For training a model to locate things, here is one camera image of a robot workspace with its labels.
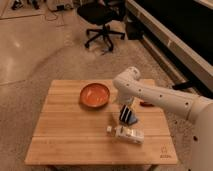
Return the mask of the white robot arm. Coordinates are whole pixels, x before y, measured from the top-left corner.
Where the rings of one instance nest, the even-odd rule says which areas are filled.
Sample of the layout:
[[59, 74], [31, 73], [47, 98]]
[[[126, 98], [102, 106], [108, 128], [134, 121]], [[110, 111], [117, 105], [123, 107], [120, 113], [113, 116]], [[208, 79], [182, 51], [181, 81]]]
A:
[[128, 67], [113, 79], [121, 104], [139, 98], [195, 125], [188, 171], [213, 171], [213, 99], [140, 82], [140, 71]]

